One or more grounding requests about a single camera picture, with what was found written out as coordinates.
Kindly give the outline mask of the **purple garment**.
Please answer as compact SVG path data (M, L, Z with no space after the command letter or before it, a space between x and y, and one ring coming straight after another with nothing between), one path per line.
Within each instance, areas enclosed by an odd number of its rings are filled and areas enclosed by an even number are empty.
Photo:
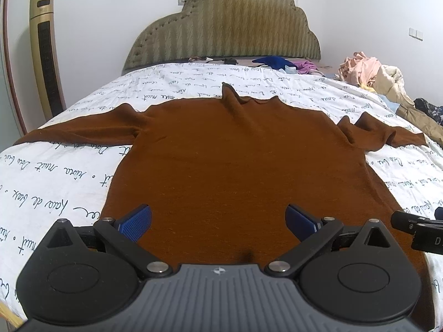
M297 69L298 74L316 74L323 75L321 71L319 71L317 65L309 60L296 60L293 62L295 68Z

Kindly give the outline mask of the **cream beige jacket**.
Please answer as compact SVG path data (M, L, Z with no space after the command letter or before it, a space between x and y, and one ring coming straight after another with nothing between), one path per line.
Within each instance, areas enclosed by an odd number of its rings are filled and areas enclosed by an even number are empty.
M390 102L404 107L414 107L413 99L406 93L402 71L396 66L382 64L378 69L372 87Z

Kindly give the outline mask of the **yellow garment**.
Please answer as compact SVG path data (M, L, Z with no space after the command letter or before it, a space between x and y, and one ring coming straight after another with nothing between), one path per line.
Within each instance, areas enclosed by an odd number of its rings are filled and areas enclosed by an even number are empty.
M365 84L365 83L360 83L360 84L359 84L359 87L360 87L361 89L364 89L364 90L368 91L368 92L372 92L372 93L375 93L375 92L376 92L376 90L375 90L373 87L371 87L371 86L369 86L369 85L367 85L367 84Z

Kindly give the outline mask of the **khaki trousers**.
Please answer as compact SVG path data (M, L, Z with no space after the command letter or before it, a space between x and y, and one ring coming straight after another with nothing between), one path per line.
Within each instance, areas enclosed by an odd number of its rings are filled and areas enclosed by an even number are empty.
M413 124L416 128L425 133L431 140L443 147L443 127L435 122L431 117L424 112L415 109L414 107L404 107L400 105L396 114L406 121Z

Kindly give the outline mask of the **dark patterned garment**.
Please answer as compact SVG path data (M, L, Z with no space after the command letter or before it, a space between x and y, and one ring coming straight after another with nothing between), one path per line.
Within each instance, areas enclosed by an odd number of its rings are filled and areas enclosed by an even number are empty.
M435 106L423 98L415 99L414 106L417 110L425 113L438 124L443 125L443 106Z

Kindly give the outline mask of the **brown long-sleeve sweater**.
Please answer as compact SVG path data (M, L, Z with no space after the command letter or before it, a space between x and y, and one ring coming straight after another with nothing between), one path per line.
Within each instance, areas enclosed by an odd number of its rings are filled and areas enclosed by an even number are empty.
M152 212L137 241L173 269L142 278L93 226L58 219L17 280L23 331L425 331L424 252L390 218L403 211L366 161L426 138L368 112L338 122L277 97L129 104L37 129L23 142L130 146L101 217ZM293 277L264 269L300 242L285 210L335 217L342 233Z

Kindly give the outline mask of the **white script-print bed quilt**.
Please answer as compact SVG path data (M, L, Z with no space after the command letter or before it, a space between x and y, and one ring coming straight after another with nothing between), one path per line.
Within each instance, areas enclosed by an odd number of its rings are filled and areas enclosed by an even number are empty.
M269 68L205 63L159 64L109 82L56 116L54 123L109 112L122 103L137 111L180 98L218 97L222 83L242 96L278 97L293 107L324 112L333 121L357 120L369 112L392 126L412 129L378 95L314 75ZM48 142L12 146L1 152L1 315L13 325L25 320L16 296L17 277L55 220L81 225L98 218L110 182L128 146L67 146ZM433 217L442 206L442 149L382 148L366 156L405 211Z

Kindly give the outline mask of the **black small object on bed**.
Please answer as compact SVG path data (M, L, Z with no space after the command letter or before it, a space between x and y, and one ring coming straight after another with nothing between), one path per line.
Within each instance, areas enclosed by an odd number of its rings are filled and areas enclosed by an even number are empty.
M227 65L238 65L238 61L235 58L207 58L207 64L227 64Z

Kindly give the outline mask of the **light blue garment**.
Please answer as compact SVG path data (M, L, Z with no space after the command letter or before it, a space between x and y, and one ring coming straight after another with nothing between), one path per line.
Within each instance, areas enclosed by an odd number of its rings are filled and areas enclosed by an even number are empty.
M399 109L400 105L398 103L390 101L385 95L378 94L378 97L385 103L387 108L392 112L396 113L396 111Z

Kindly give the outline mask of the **pink garment pile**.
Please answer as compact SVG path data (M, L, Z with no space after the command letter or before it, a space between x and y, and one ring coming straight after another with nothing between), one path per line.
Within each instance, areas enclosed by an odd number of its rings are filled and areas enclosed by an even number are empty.
M355 86L371 88L378 70L382 66L376 57L368 57L363 52L355 52L346 57L338 69L340 80Z

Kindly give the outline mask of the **olive upholstered headboard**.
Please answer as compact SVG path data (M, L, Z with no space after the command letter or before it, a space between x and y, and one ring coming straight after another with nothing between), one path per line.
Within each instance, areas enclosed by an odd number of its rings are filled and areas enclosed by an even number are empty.
M191 57L258 56L321 58L320 43L294 0L187 0L181 12L142 30L122 71Z

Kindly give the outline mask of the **white wall switch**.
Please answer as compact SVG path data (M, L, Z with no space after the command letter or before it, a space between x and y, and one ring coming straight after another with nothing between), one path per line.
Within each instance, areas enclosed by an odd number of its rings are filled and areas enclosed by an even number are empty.
M424 33L422 31L416 30L414 28L410 28L408 30L408 35L411 38L414 38L414 39L417 39L417 40L420 40L420 41L424 40Z

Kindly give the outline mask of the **dark blue garment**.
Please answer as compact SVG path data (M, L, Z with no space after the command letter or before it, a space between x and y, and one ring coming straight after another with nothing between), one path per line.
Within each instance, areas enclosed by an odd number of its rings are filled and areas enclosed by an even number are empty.
M296 65L281 56L265 56L252 61L257 64L264 64L274 70L286 69L286 67L297 69Z

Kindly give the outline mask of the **gold tower air conditioner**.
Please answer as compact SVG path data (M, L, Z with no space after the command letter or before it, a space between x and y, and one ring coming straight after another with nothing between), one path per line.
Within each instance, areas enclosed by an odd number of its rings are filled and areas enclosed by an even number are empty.
M48 121L66 109L56 53L54 0L30 0L29 33L38 95Z

